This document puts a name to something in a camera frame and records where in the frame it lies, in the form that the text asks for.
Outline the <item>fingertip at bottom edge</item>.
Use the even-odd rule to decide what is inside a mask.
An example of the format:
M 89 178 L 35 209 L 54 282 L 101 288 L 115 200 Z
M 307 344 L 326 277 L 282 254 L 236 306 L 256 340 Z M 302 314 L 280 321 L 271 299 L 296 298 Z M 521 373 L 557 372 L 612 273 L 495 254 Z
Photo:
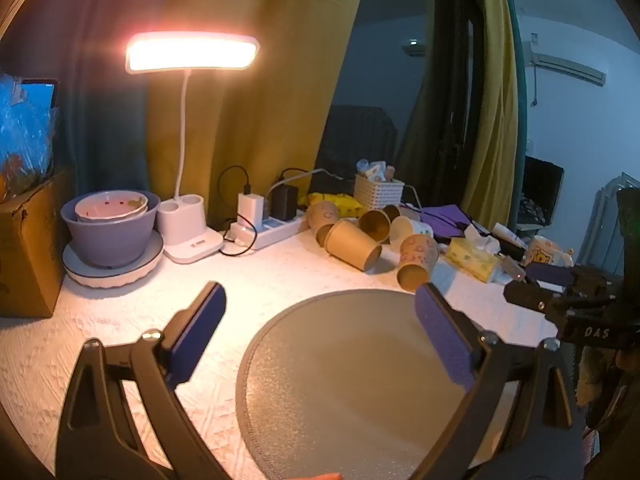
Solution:
M 330 472 L 329 474 L 319 474 L 318 476 L 305 478 L 305 480 L 343 480 L 343 476 L 338 472 Z

